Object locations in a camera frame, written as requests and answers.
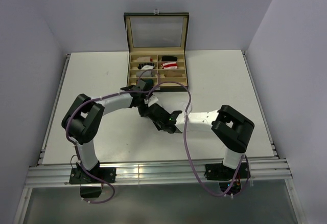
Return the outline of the white sock black stripes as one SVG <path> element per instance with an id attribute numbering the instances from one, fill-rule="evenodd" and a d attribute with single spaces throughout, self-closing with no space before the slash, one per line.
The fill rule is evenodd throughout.
<path id="1" fill-rule="evenodd" d="M 193 110 L 193 106 L 192 104 L 188 103 L 188 102 L 180 102 L 179 103 L 179 108 L 183 111 L 183 112 L 186 112 L 186 113 L 191 113 L 192 110 Z"/>

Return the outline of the brown ribbed sock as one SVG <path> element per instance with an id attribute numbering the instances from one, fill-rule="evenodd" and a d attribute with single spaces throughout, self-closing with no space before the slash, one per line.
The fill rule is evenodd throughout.
<path id="1" fill-rule="evenodd" d="M 184 73 L 183 72 L 179 72 L 179 71 L 174 71 L 174 70 L 168 70 L 168 71 L 165 72 L 164 77 L 165 78 L 184 77 Z"/>

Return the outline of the red white striped sock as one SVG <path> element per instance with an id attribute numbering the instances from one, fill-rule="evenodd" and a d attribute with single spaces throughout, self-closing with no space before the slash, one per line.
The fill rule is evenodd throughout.
<path id="1" fill-rule="evenodd" d="M 161 64 L 162 69 L 175 70 L 178 69 L 177 62 L 163 62 Z"/>

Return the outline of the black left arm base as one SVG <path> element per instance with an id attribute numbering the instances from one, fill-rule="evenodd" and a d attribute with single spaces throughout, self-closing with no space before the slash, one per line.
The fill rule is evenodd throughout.
<path id="1" fill-rule="evenodd" d="M 107 183 L 114 183 L 116 177 L 115 167 L 100 167 L 94 172 L 86 173 L 81 167 L 71 170 L 69 177 L 70 185 L 80 185 L 80 196 L 86 199 L 98 198 L 103 186 Z"/>

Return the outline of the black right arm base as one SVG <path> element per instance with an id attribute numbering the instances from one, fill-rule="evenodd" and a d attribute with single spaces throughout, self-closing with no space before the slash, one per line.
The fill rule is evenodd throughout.
<path id="1" fill-rule="evenodd" d="M 220 164 L 205 164 L 204 176 L 209 181 L 219 181 L 219 187 L 222 192 L 226 191 L 230 186 L 231 179 L 235 173 L 235 170 Z M 241 192 L 242 182 L 245 179 L 247 182 L 251 177 L 250 171 L 248 169 L 247 163 L 241 163 L 240 169 L 237 173 L 236 179 L 228 191 L 227 195 L 235 195 Z"/>

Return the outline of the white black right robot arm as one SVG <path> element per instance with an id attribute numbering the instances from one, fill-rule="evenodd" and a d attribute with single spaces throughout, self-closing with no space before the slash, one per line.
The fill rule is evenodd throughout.
<path id="1" fill-rule="evenodd" d="M 255 124 L 229 105 L 219 110 L 186 114 L 180 110 L 169 113 L 159 104 L 138 109 L 141 117 L 150 119 L 159 131 L 170 134 L 188 131 L 213 132 L 226 147 L 221 165 L 222 174 L 231 178 L 239 171 L 241 156 L 246 152 Z"/>

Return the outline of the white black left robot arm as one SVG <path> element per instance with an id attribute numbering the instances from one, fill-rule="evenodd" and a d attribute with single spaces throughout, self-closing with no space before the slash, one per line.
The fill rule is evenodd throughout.
<path id="1" fill-rule="evenodd" d="M 93 183 L 100 176 L 99 160 L 95 153 L 94 137 L 102 117 L 119 109 L 138 108 L 141 116 L 148 105 L 145 101 L 148 92 L 154 86 L 149 79 L 140 79 L 135 85 L 121 88 L 117 93 L 104 97 L 91 98 L 79 94 L 64 116 L 61 126 L 66 138 L 73 143 L 80 166 L 81 177 Z"/>

